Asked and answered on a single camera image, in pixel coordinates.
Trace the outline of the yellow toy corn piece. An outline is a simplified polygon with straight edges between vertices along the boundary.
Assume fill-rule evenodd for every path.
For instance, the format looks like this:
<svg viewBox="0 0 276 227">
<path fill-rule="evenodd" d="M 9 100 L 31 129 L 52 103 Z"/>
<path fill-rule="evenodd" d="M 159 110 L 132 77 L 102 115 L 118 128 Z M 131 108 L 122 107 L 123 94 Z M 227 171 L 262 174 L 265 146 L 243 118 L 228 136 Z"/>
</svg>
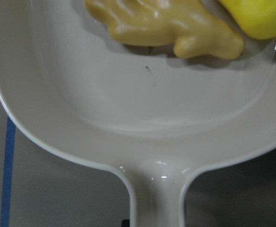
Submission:
<svg viewBox="0 0 276 227">
<path fill-rule="evenodd" d="M 240 29 L 249 37 L 276 37 L 276 0 L 220 0 Z"/>
</svg>

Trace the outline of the tan toy ginger root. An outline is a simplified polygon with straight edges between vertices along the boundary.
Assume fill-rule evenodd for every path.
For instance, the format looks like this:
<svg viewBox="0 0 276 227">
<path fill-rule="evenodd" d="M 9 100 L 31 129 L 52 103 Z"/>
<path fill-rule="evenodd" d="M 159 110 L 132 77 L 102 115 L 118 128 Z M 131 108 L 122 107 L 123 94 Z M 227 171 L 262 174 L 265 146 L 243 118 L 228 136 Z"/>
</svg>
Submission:
<svg viewBox="0 0 276 227">
<path fill-rule="evenodd" d="M 86 0 L 90 15 L 115 41 L 133 46 L 173 44 L 178 58 L 238 58 L 244 38 L 199 0 Z"/>
</svg>

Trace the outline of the beige plastic dustpan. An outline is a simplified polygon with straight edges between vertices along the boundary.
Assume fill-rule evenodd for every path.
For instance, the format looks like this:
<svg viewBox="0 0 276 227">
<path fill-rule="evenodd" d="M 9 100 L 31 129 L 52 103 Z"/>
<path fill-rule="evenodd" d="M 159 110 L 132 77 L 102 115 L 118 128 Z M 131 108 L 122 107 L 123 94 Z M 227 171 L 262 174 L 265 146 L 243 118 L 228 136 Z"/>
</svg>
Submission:
<svg viewBox="0 0 276 227">
<path fill-rule="evenodd" d="M 0 0 L 0 101 L 30 140 L 117 175 L 133 227 L 182 227 L 201 173 L 276 148 L 276 38 L 235 61 L 112 40 L 81 0 Z"/>
</svg>

